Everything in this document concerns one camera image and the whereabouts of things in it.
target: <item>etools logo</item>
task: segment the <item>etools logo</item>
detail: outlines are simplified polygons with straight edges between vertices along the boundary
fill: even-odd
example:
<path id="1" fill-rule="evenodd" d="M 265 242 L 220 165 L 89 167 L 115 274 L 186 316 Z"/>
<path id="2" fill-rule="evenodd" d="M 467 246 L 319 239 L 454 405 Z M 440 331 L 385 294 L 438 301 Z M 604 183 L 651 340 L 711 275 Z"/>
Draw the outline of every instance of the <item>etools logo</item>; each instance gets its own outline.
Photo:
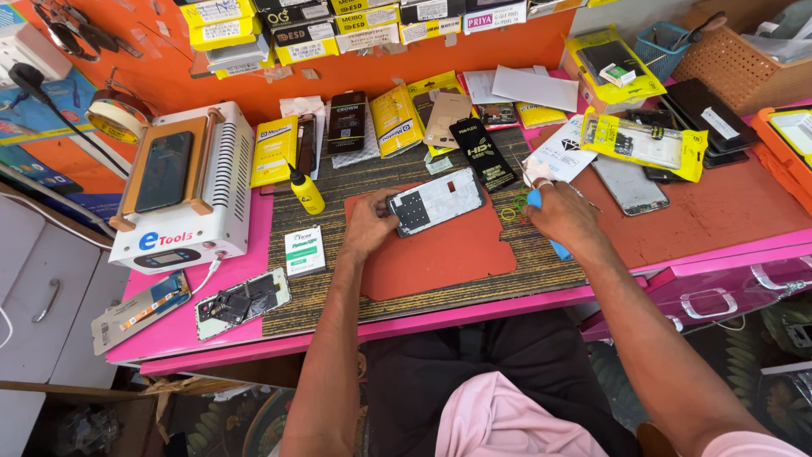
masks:
<path id="1" fill-rule="evenodd" d="M 184 242 L 187 240 L 192 239 L 192 234 L 183 232 L 180 235 L 175 235 L 173 237 L 159 237 L 158 232 L 149 232 L 146 233 L 141 240 L 138 242 L 138 247 L 141 250 L 150 250 L 155 247 L 155 245 L 164 246 L 171 243 L 176 242 Z"/>

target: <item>man's hand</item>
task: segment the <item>man's hand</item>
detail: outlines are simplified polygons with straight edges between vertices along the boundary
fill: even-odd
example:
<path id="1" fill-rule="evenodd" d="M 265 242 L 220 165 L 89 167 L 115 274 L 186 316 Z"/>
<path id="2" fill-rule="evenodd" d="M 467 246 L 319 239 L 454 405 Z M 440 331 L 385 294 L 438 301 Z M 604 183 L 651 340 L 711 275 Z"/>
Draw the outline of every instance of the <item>man's hand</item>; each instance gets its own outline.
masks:
<path id="1" fill-rule="evenodd" d="M 348 250 L 366 259 L 383 244 L 389 232 L 400 223 L 396 215 L 387 209 L 387 197 L 400 190 L 391 187 L 378 189 L 359 199 L 344 232 L 342 250 Z"/>
<path id="2" fill-rule="evenodd" d="M 534 183 L 538 185 L 541 178 Z M 611 243 L 598 227 L 595 209 L 567 183 L 542 185 L 542 209 L 526 206 L 522 210 L 545 237 L 564 245 L 576 258 L 599 255 Z"/>

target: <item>brown rubber mat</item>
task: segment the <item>brown rubber mat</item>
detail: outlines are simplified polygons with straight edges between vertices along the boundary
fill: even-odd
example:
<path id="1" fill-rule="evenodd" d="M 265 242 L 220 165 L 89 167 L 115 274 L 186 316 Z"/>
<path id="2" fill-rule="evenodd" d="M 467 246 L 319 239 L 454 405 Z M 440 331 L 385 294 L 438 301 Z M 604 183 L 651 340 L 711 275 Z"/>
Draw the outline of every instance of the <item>brown rubber mat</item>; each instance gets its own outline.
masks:
<path id="1" fill-rule="evenodd" d="M 344 200 L 347 219 L 364 195 Z M 499 240 L 502 223 L 487 193 L 485 200 L 485 206 L 411 237 L 390 233 L 364 265 L 361 295 L 380 302 L 514 272 L 516 257 L 510 243 Z"/>
<path id="2" fill-rule="evenodd" d="M 518 128 L 499 130 L 491 133 L 491 136 L 509 163 L 514 162 L 512 153 L 520 158 L 529 153 Z M 285 233 L 316 224 L 322 226 L 327 270 L 290 280 L 293 299 L 263 317 L 263 337 L 309 333 L 316 328 L 346 227 L 344 200 L 381 187 L 432 179 L 423 162 L 426 151 L 425 146 L 419 145 L 391 159 L 371 159 L 337 170 L 333 169 L 332 159 L 322 153 L 316 185 L 324 197 L 326 208 L 319 215 L 309 215 L 293 194 L 277 194 L 274 197 L 274 218 L 268 247 L 269 268 L 285 264 Z M 443 173 L 468 166 L 468 161 L 459 150 L 447 156 L 454 168 Z M 511 165 L 520 172 L 514 163 Z M 503 208 L 513 208 L 512 201 L 520 194 L 520 187 L 520 183 L 515 183 L 492 194 L 490 197 L 494 209 L 498 212 Z M 523 225 L 518 217 L 509 222 L 500 221 L 504 228 L 500 239 L 510 243 L 516 256 L 514 272 L 381 302 L 361 298 L 359 322 L 363 324 L 586 284 L 581 267 L 575 262 L 561 262 L 550 243 L 533 226 Z"/>

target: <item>digital display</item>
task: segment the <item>digital display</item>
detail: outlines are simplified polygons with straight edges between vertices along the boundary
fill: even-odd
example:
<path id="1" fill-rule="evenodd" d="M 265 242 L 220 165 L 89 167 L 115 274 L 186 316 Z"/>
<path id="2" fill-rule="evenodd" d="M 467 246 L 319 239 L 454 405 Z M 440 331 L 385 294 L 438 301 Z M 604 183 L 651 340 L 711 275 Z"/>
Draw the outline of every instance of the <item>digital display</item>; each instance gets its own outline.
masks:
<path id="1" fill-rule="evenodd" d="M 160 263 L 174 262 L 176 260 L 183 260 L 183 257 L 177 254 L 167 254 L 160 257 L 153 257 L 153 260 Z"/>

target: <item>drawer handle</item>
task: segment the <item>drawer handle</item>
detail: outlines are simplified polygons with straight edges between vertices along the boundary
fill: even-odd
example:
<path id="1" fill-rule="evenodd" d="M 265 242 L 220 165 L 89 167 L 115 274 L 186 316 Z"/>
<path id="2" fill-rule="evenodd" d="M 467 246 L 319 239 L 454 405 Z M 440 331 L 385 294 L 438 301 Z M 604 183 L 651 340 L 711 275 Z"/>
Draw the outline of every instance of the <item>drawer handle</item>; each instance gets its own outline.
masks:
<path id="1" fill-rule="evenodd" d="M 48 285 L 54 288 L 54 294 L 51 295 L 51 300 L 48 302 L 48 306 L 45 307 L 45 309 L 42 310 L 42 312 L 39 315 L 31 318 L 32 322 L 39 322 L 45 319 L 45 315 L 48 314 L 48 311 L 50 311 L 50 308 L 54 305 L 54 300 L 56 300 L 56 296 L 59 294 L 59 286 L 61 284 L 59 283 L 58 279 L 54 278 L 50 280 L 50 282 L 48 282 Z"/>
<path id="2" fill-rule="evenodd" d="M 682 333 L 682 329 L 685 328 L 684 325 L 682 324 L 682 320 L 680 320 L 679 317 L 674 317 L 674 316 L 666 316 L 666 317 L 668 319 L 670 319 L 674 323 L 674 327 L 676 327 L 676 331 L 679 332 L 679 333 Z"/>
<path id="3" fill-rule="evenodd" d="M 801 257 L 801 260 L 804 261 L 810 268 L 812 268 L 812 257 L 809 255 L 804 255 Z M 761 264 L 750 265 L 750 271 L 753 272 L 753 276 L 756 277 L 756 281 L 765 289 L 769 290 L 786 290 L 791 289 L 792 292 L 795 292 L 799 289 L 803 289 L 807 285 L 812 284 L 812 281 L 792 281 L 788 282 L 787 284 L 777 285 L 775 282 L 770 279 L 770 277 L 764 272 L 764 268 Z"/>
<path id="4" fill-rule="evenodd" d="M 691 295 L 701 294 L 703 292 L 716 292 L 718 294 L 722 294 L 722 298 L 724 298 L 724 301 L 728 303 L 728 310 L 717 312 L 714 314 L 699 314 L 698 312 L 696 312 L 693 309 L 693 306 L 691 305 L 689 298 L 691 298 Z M 732 314 L 736 312 L 737 309 L 739 309 L 739 304 L 736 303 L 736 299 L 734 299 L 731 294 L 727 294 L 727 290 L 725 289 L 710 289 L 703 290 L 701 292 L 694 292 L 693 294 L 682 294 L 680 300 L 682 300 L 682 309 L 685 310 L 685 314 L 693 317 L 694 319 L 705 319 L 706 317 L 724 316 L 726 314 Z"/>

